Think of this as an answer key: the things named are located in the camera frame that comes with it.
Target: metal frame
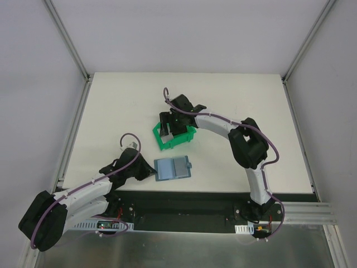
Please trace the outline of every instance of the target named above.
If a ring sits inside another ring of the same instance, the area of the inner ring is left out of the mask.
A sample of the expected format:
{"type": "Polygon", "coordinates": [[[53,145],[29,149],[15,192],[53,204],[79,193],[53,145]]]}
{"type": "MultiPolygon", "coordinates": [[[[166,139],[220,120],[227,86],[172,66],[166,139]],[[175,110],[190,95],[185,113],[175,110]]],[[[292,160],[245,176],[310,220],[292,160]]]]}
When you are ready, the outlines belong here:
{"type": "MultiPolygon", "coordinates": [[[[89,75],[86,67],[84,66],[61,18],[56,10],[52,0],[42,0],[46,9],[48,10],[50,17],[52,18],[63,42],[65,43],[71,57],[74,59],[76,66],[80,70],[83,78],[85,79],[85,87],[83,89],[80,102],[78,104],[77,110],[75,112],[75,116],[73,119],[73,123],[70,129],[70,133],[66,140],[66,145],[63,150],[63,156],[60,162],[60,165],[57,169],[55,178],[54,178],[54,187],[53,190],[56,189],[57,186],[60,186],[63,182],[62,178],[65,175],[66,168],[69,162],[69,158],[73,149],[73,144],[75,141],[75,137],[79,128],[80,120],[83,114],[84,106],[86,99],[88,97],[91,79],[93,76],[89,75]]],[[[287,100],[289,107],[291,109],[292,118],[294,121],[294,125],[296,128],[298,140],[301,146],[301,150],[303,152],[304,161],[306,164],[306,169],[308,171],[308,175],[310,180],[313,183],[313,178],[311,174],[311,169],[308,163],[308,159],[306,157],[305,148],[301,139],[300,128],[298,125],[298,121],[296,118],[295,110],[290,99],[288,89],[286,87],[287,80],[291,77],[294,72],[297,64],[304,56],[305,52],[308,50],[309,44],[316,36],[316,33],[320,29],[321,25],[325,21],[328,14],[331,12],[332,8],[335,6],[337,0],[328,0],[324,5],[322,11],[320,12],[317,20],[313,24],[310,29],[308,35],[304,39],[301,47],[299,48],[298,53],[296,54],[294,60],[290,64],[286,74],[282,78],[282,82],[284,85],[284,89],[286,92],[287,100]]],[[[302,202],[284,202],[286,208],[286,221],[285,224],[318,224],[323,225],[326,238],[330,247],[331,255],[336,267],[349,267],[348,261],[346,259],[345,250],[340,239],[340,233],[338,230],[337,222],[335,215],[331,210],[331,205],[328,203],[302,203],[302,202]]],[[[32,250],[30,248],[30,242],[27,241],[24,247],[24,252],[22,258],[20,259],[21,267],[34,267],[36,263],[36,259],[38,257],[38,250],[32,250]]]]}

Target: green basket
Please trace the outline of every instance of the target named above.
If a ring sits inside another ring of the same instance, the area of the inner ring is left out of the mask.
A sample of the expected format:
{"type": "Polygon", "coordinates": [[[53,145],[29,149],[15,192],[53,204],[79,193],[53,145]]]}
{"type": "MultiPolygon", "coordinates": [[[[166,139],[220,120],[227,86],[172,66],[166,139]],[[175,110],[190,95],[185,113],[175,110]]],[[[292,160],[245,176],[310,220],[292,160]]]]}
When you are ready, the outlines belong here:
{"type": "Polygon", "coordinates": [[[163,143],[161,138],[160,138],[160,123],[158,123],[152,132],[155,135],[156,141],[158,143],[158,146],[160,147],[160,150],[164,149],[172,149],[176,145],[179,145],[184,142],[190,142],[194,138],[194,134],[196,133],[196,129],[194,127],[187,127],[187,132],[183,134],[176,135],[171,141],[168,141],[167,143],[163,143]]]}

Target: white wall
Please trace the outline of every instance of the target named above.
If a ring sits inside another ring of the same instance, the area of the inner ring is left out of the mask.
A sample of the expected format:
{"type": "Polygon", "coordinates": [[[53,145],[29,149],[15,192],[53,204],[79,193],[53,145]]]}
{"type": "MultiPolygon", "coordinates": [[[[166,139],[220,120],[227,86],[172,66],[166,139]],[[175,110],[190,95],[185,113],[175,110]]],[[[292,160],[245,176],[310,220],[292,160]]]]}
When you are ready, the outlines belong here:
{"type": "Polygon", "coordinates": [[[288,81],[317,188],[357,267],[357,1],[340,0],[288,81]]]}
{"type": "Polygon", "coordinates": [[[284,74],[326,0],[54,0],[95,71],[284,74]]]}
{"type": "Polygon", "coordinates": [[[41,1],[1,1],[0,267],[17,266],[17,225],[51,186],[83,86],[41,1]]]}

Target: white table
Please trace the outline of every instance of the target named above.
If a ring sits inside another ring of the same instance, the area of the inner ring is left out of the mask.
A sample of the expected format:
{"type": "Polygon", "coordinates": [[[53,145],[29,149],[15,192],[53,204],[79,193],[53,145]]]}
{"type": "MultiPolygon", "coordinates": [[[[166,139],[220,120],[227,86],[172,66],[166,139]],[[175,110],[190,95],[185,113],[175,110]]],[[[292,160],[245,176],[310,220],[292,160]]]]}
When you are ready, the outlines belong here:
{"type": "MultiPolygon", "coordinates": [[[[192,177],[156,182],[155,176],[127,180],[119,190],[249,192],[247,176],[234,160],[229,141],[206,130],[172,150],[160,151],[152,129],[168,111],[162,90],[184,94],[230,118],[252,117],[277,146],[281,159],[267,167],[274,193],[312,193],[297,134],[279,75],[195,73],[96,73],[74,143],[63,187],[88,181],[119,156],[126,132],[142,141],[142,155],[154,159],[187,155],[192,177]]],[[[133,138],[126,138],[129,144],[133,138]]],[[[272,149],[268,160],[274,158],[272,149]]]]}

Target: green plastic bin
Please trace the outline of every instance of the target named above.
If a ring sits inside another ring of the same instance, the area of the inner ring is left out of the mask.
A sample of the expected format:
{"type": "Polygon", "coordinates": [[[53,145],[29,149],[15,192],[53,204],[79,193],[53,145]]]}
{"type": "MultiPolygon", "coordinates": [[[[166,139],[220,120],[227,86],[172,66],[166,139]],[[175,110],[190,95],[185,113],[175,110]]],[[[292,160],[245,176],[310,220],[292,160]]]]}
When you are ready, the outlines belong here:
{"type": "Polygon", "coordinates": [[[194,134],[196,133],[196,129],[194,127],[187,127],[187,132],[183,134],[176,135],[171,141],[168,141],[167,143],[163,143],[161,138],[160,138],[160,123],[158,123],[152,132],[155,135],[156,141],[158,143],[158,146],[160,147],[160,150],[164,149],[172,149],[176,145],[179,145],[184,142],[190,142],[194,138],[194,134]]]}

